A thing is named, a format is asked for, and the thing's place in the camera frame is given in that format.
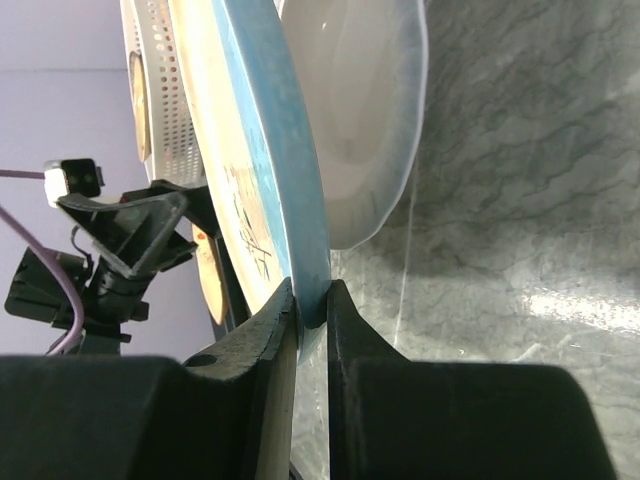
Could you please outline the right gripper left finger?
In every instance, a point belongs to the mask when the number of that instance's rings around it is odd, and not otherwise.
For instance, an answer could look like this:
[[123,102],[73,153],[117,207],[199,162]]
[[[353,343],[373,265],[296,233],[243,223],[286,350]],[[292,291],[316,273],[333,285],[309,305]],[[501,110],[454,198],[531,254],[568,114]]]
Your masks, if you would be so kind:
[[1,361],[5,479],[285,479],[297,362],[289,281],[185,363]]

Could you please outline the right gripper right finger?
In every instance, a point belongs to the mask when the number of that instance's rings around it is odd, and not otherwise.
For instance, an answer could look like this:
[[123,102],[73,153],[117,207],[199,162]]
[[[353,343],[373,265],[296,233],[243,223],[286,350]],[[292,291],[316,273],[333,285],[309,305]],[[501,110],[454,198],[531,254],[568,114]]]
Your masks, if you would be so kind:
[[327,296],[334,479],[612,479],[589,400],[550,365],[412,361]]

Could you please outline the large cream and blue plate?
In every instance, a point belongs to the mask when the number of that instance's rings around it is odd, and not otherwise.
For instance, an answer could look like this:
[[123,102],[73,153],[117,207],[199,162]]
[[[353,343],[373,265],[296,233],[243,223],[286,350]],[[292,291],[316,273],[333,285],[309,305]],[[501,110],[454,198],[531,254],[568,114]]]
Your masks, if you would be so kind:
[[278,10],[271,1],[173,1],[169,11],[209,191],[247,305],[256,313],[289,280],[305,360],[324,331],[329,232]]

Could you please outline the tan wooden printed plate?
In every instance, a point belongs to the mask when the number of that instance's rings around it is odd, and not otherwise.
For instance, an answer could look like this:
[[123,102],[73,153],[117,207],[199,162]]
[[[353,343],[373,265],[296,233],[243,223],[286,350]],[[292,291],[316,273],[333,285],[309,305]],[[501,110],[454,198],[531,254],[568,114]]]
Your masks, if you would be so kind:
[[146,74],[142,55],[129,53],[129,81],[139,158],[145,162],[151,154],[151,133],[148,108]]

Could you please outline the white fluted deep plate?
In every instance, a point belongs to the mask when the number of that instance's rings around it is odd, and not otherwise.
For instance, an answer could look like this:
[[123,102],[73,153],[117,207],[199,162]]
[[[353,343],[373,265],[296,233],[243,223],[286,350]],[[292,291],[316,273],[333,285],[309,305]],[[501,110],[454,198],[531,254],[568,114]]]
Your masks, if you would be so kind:
[[330,246],[372,238],[399,202],[424,119],[422,1],[279,1],[308,112]]

